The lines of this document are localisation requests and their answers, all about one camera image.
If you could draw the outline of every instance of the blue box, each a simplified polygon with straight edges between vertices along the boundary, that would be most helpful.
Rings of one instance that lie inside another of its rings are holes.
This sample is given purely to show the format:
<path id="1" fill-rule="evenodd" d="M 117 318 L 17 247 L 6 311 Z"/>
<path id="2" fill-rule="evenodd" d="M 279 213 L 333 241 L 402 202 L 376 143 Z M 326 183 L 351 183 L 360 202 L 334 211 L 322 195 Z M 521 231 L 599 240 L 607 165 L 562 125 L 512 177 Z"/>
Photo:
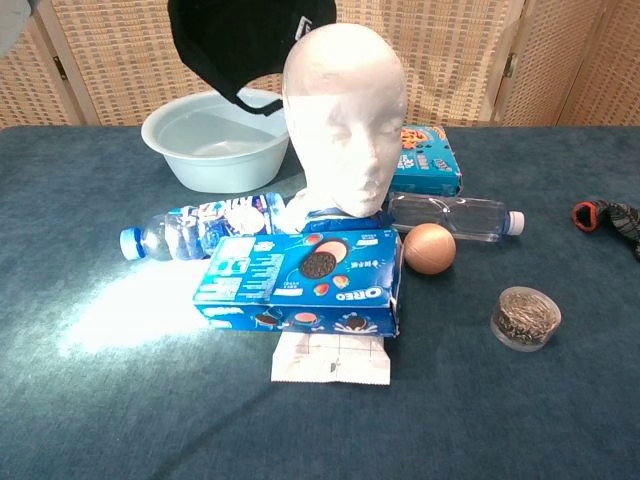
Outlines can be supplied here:
<path id="1" fill-rule="evenodd" d="M 404 127 L 402 155 L 389 191 L 454 197 L 461 189 L 462 173 L 444 130 Z"/>
<path id="2" fill-rule="evenodd" d="M 224 237 L 193 302 L 212 326 L 395 337 L 395 230 Z"/>

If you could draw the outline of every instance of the white plastic basin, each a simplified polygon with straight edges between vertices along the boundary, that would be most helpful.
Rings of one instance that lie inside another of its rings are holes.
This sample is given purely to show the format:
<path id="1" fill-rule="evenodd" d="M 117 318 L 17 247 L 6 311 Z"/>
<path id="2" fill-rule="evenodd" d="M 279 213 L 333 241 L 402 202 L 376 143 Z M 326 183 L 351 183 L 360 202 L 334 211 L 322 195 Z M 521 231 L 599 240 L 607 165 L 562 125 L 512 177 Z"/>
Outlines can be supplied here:
<path id="1" fill-rule="evenodd" d="M 240 98 L 260 107 L 280 98 L 244 88 Z M 187 188 L 240 193 L 262 187 L 278 173 L 289 143 L 284 111 L 253 115 L 217 92 L 173 100 L 142 125 L 142 139 L 161 153 Z"/>

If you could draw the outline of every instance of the plastic water bottle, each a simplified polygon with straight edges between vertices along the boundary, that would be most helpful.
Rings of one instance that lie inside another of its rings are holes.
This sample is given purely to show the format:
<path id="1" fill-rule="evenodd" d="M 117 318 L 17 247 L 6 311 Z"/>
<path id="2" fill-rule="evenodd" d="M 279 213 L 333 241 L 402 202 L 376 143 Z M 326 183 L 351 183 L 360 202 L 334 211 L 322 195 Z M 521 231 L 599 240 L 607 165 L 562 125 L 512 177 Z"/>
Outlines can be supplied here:
<path id="1" fill-rule="evenodd" d="M 437 223 L 459 239 L 496 242 L 524 230 L 522 212 L 509 211 L 504 203 L 493 200 L 394 192 L 388 212 L 400 232 L 422 223 Z"/>
<path id="2" fill-rule="evenodd" d="M 224 236 L 283 233 L 283 210 L 278 193 L 176 208 L 153 216 L 142 229 L 122 230 L 120 249 L 127 260 L 199 260 L 210 256 Z"/>

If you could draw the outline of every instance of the woven panel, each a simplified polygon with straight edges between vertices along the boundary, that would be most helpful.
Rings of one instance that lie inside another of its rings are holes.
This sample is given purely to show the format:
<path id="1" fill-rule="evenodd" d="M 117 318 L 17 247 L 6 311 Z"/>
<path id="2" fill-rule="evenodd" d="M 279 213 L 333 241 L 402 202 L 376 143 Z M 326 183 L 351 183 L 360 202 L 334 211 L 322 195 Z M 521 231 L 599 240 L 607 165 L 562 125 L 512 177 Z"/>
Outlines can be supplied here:
<path id="1" fill-rule="evenodd" d="M 337 3 L 339 21 L 374 29 L 402 59 L 409 122 L 476 125 L 480 121 L 509 0 Z"/>
<path id="2" fill-rule="evenodd" d="M 180 61 L 166 1 L 53 5 L 103 125 L 140 124 L 160 105 L 210 89 Z"/>
<path id="3" fill-rule="evenodd" d="M 571 124 L 640 124 L 640 8 L 621 0 L 581 72 L 577 102 L 565 117 Z"/>
<path id="4" fill-rule="evenodd" d="M 247 87 L 260 88 L 262 90 L 269 90 L 270 92 L 282 93 L 282 74 L 274 73 L 273 75 L 266 75 L 258 78 L 247 84 Z"/>
<path id="5" fill-rule="evenodd" d="M 70 123 L 29 29 L 0 57 L 0 128 Z"/>
<path id="6" fill-rule="evenodd" d="M 602 0 L 538 0 L 507 101 L 505 125 L 555 125 Z"/>

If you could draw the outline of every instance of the bottle label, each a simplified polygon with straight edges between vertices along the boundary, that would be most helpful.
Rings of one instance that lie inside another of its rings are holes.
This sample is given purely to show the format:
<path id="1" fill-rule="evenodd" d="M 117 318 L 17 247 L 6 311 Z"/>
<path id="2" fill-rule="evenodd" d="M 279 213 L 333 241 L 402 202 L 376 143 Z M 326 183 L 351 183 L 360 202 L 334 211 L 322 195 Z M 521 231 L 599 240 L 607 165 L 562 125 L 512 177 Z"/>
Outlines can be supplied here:
<path id="1" fill-rule="evenodd" d="M 220 200 L 171 210 L 165 237 L 174 258 L 200 259 L 211 255 L 222 237 L 274 233 L 274 194 Z"/>

